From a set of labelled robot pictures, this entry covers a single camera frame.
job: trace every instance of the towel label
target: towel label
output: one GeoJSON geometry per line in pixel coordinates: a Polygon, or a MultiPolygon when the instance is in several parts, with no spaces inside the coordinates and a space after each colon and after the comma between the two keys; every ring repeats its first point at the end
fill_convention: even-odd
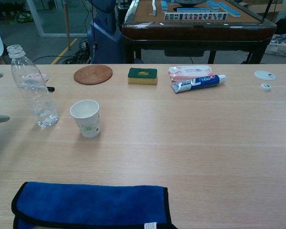
{"type": "Polygon", "coordinates": [[[157,223],[144,223],[144,229],[157,229],[157,223]]]}

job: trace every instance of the wooden pole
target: wooden pole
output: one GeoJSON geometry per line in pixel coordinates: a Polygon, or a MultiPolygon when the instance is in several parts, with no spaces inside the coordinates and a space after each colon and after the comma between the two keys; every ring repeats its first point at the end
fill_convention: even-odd
{"type": "Polygon", "coordinates": [[[66,25],[66,33],[68,40],[68,49],[71,49],[71,40],[70,40],[70,26],[69,26],[69,14],[68,14],[68,4],[66,0],[63,0],[63,10],[65,15],[65,25],[66,25]]]}

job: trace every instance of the yellow floor line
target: yellow floor line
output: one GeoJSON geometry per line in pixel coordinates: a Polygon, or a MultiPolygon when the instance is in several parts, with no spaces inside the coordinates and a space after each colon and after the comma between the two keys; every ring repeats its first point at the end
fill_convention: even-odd
{"type": "MultiPolygon", "coordinates": [[[[77,41],[77,38],[71,42],[70,46],[72,46],[77,41]]],[[[55,58],[55,60],[51,64],[56,64],[56,62],[67,52],[68,47],[66,47],[59,55],[55,58]]]]}

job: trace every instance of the toothpaste cap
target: toothpaste cap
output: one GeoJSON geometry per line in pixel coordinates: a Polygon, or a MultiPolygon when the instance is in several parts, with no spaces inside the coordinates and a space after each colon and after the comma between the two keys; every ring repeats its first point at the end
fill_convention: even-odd
{"type": "Polygon", "coordinates": [[[219,77],[219,84],[225,83],[227,81],[226,75],[218,75],[219,77]]]}

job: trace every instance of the plastic water bottle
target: plastic water bottle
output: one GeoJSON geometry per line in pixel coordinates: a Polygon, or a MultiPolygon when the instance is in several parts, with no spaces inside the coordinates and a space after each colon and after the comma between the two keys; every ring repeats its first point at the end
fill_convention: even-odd
{"type": "Polygon", "coordinates": [[[57,123],[59,116],[52,102],[40,70],[30,61],[20,45],[7,47],[11,73],[37,124],[48,127],[57,123]]]}

